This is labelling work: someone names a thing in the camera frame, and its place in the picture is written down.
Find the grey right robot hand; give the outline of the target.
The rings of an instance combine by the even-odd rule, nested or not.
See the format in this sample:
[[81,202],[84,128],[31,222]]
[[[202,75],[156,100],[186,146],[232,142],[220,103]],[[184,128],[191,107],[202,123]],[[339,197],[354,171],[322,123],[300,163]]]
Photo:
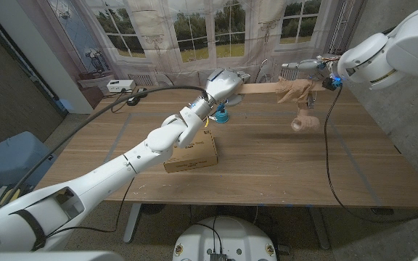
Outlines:
[[305,73],[309,78],[326,78],[332,73],[333,62],[339,58],[340,56],[333,54],[323,54],[313,59],[284,63],[282,69],[297,70],[300,73]]

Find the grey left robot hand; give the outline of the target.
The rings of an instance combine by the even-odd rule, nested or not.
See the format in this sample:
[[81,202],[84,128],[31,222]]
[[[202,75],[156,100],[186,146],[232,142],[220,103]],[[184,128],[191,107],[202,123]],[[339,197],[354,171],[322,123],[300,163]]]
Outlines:
[[209,106],[219,103],[225,103],[227,107],[238,105],[245,95],[238,94],[237,90],[249,80],[250,74],[244,71],[218,68],[208,76],[205,85]]

